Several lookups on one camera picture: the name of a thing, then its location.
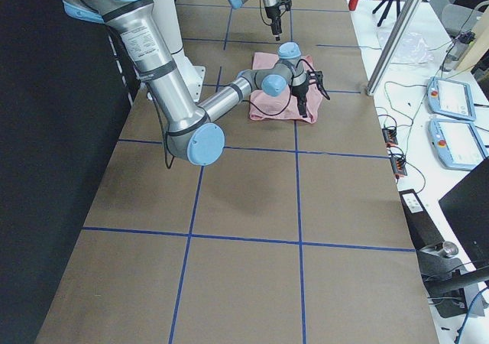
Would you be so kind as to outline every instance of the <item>blue cable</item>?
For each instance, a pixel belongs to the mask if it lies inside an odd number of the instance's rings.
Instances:
[[[455,338],[455,344],[459,344],[460,343],[460,338],[461,338],[461,334],[462,332],[464,331],[464,327],[465,327],[465,324],[467,323],[467,320],[468,320],[468,315],[470,314],[471,310],[472,310],[472,306],[474,306],[474,303],[475,301],[479,298],[479,296],[482,295],[482,293],[484,291],[486,291],[487,289],[489,289],[489,287],[486,287],[484,288],[483,290],[481,290],[479,293],[477,293],[474,297],[474,299],[472,300],[471,304],[468,306],[468,310],[467,310],[467,313],[465,314],[465,318],[464,318],[464,322],[463,324],[460,326],[460,329],[457,330],[458,332],[458,336]]]

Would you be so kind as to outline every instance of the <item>white desk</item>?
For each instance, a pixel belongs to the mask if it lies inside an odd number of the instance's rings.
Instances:
[[[371,0],[360,0],[356,11],[351,13],[351,18],[355,26],[355,33],[357,34],[358,44],[363,47],[362,58],[368,77],[370,78],[375,65],[381,55],[380,50],[373,50],[369,47],[380,47],[379,40],[377,39],[377,33],[379,31],[389,31],[392,29],[395,23],[395,8],[392,7],[388,17],[383,22],[380,28],[377,28],[377,22],[384,10],[384,7],[377,12],[376,15],[372,14],[372,10],[378,5],[379,2]],[[416,32],[423,36],[424,40],[430,48],[437,48],[450,41],[449,36],[446,34],[443,26],[436,17],[434,11],[428,3],[422,3],[416,13],[416,16],[408,29],[409,32]],[[429,78],[434,76],[438,71],[441,62],[445,57],[445,50],[448,45],[443,46],[438,50],[431,51],[434,58],[432,61],[424,64],[415,65],[391,65],[386,76],[383,78],[379,89],[374,95],[376,106],[383,107],[388,111],[389,115],[392,115],[398,125],[410,124],[408,118],[403,117],[401,114],[395,112],[390,107],[390,103],[384,93],[384,84],[387,81],[393,81],[396,83],[402,83],[404,85],[422,84],[426,85]],[[443,77],[449,77],[456,72],[444,73]],[[470,70],[464,73],[458,74],[453,80],[466,82],[470,84],[471,91],[474,96],[474,102],[480,104],[487,104],[487,99],[481,91],[479,85],[475,81],[474,77],[470,74]],[[418,108],[420,101],[423,99],[425,87],[416,86],[413,88],[404,88],[395,84],[387,85],[387,93],[391,98],[392,105],[395,109],[406,113],[408,116],[413,117]],[[378,114],[385,113],[383,109],[377,109]],[[483,128],[489,128],[489,109],[476,108],[477,121],[476,125]],[[439,207],[438,200],[444,196],[454,185],[457,184],[468,172],[458,170],[447,170],[442,167],[436,153],[431,145],[431,141],[428,136],[427,124],[428,121],[433,118],[433,114],[429,111],[429,107],[426,101],[420,107],[417,114],[412,133],[409,139],[409,150],[407,153],[407,160],[418,167],[426,177],[426,186],[424,190],[419,194],[419,198],[423,201],[428,213],[432,217],[434,223],[438,227],[440,233],[445,240],[459,242],[449,224],[447,223],[443,213]],[[436,115],[436,118],[444,118],[444,116]],[[380,118],[381,124],[384,123],[384,119]],[[397,138],[400,143],[400,147],[406,150],[406,139],[409,129],[407,127],[399,128]],[[485,144],[489,144],[489,133],[479,131]],[[407,166],[408,177],[401,178],[398,183],[399,190],[406,190],[413,188],[419,190],[423,185],[422,177],[411,168]],[[458,257],[462,262],[469,261],[464,251],[461,251]],[[466,265],[468,270],[472,270],[471,264]],[[484,295],[486,300],[489,300],[489,294]],[[460,327],[463,316],[452,317],[450,319],[443,319],[438,315],[435,307],[432,307],[432,315],[436,324],[436,330],[439,336],[440,344],[452,344],[456,336],[456,330]],[[450,330],[441,329],[441,327],[449,328]],[[486,310],[485,318],[474,318],[468,321],[461,343],[471,344],[485,344],[489,342],[489,310]]]

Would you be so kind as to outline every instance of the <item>red cloth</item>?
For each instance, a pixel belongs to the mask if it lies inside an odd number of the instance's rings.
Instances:
[[[303,57],[308,63],[313,66],[313,59],[310,55]],[[263,52],[256,52],[253,58],[253,69],[270,69],[274,67],[275,63],[278,61],[278,56],[276,54],[266,54]],[[304,70],[308,70],[308,66],[305,63]],[[279,96],[272,97],[265,94],[262,90],[255,90],[250,97],[251,103],[254,103],[263,112],[274,114],[279,112],[289,100],[290,90],[287,87]],[[306,95],[307,98],[307,115],[304,118],[299,115],[299,110],[297,109],[297,99],[292,96],[290,99],[290,104],[287,106],[285,111],[283,111],[278,116],[267,116],[259,112],[255,107],[250,105],[250,119],[252,120],[263,120],[264,118],[275,118],[277,120],[303,120],[313,124],[318,119],[318,109],[321,105],[322,94],[316,88],[316,85],[312,84],[309,86],[309,91]]]

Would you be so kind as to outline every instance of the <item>tripod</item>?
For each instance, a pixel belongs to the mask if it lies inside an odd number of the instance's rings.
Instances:
[[[381,3],[379,5],[377,5],[377,7],[372,11],[372,14],[377,13],[377,11],[382,7],[382,5],[387,2],[387,6],[386,6],[386,8],[384,10],[384,13],[382,13],[381,19],[377,23],[377,26],[378,27],[380,27],[382,25],[382,22],[384,21],[384,19],[389,14],[389,9],[390,9],[390,6],[392,5],[392,2],[393,1],[394,0],[382,0]],[[396,11],[397,11],[397,17],[399,17],[399,14],[400,14],[400,0],[396,0]]]

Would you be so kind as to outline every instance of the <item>chair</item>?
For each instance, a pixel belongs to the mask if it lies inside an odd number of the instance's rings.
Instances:
[[[482,16],[481,8],[489,5],[489,0],[479,3],[474,9],[465,6],[448,4],[442,11],[442,24],[450,37],[457,36],[462,31],[472,29]]]

